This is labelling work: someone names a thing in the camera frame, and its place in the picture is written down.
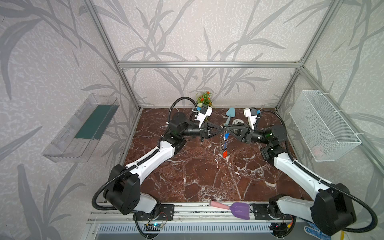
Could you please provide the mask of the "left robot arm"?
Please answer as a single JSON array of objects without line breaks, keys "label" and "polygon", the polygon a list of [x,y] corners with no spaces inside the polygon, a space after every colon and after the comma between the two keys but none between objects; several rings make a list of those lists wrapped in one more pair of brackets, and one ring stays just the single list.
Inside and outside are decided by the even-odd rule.
[{"label": "left robot arm", "polygon": [[92,198],[92,206],[99,211],[118,210],[121,214],[142,212],[152,217],[160,213],[161,202],[141,192],[141,184],[162,163],[175,156],[186,144],[186,137],[200,137],[203,141],[219,134],[221,128],[206,122],[211,107],[198,107],[193,121],[184,113],[176,113],[156,147],[138,160],[113,167],[108,181]]}]

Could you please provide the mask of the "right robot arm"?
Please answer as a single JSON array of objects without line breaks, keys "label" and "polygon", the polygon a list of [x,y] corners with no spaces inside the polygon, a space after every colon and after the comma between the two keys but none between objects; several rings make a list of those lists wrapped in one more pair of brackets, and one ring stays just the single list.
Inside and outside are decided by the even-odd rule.
[{"label": "right robot arm", "polygon": [[[310,201],[289,196],[278,197],[276,204],[282,214],[309,221],[328,236],[339,231],[367,233],[378,225],[374,210],[351,195],[345,185],[333,184],[321,178],[294,160],[289,151],[282,148],[281,143],[287,141],[285,126],[275,125],[260,131],[247,124],[237,124],[227,126],[226,131],[243,143],[265,144],[261,149],[264,160],[284,172],[311,196]],[[357,220],[353,203],[358,203],[371,215],[372,220],[366,227],[350,228]]]}]

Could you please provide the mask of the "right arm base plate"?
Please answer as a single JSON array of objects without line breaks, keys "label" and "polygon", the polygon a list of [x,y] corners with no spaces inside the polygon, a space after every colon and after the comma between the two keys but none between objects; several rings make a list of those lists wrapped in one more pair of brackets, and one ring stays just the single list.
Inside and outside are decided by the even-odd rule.
[{"label": "right arm base plate", "polygon": [[270,207],[269,203],[250,204],[250,211],[255,220],[287,222],[293,219],[291,215],[283,215],[281,213],[270,212],[270,210],[272,210],[272,207]]}]

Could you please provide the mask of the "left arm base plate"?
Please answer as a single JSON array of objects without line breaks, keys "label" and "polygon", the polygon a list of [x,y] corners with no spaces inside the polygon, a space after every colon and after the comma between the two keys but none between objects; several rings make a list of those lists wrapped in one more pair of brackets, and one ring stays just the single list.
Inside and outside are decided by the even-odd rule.
[{"label": "left arm base plate", "polygon": [[171,221],[174,218],[175,205],[174,204],[161,204],[155,207],[151,213],[137,212],[134,220],[149,221],[149,220],[161,220]]}]

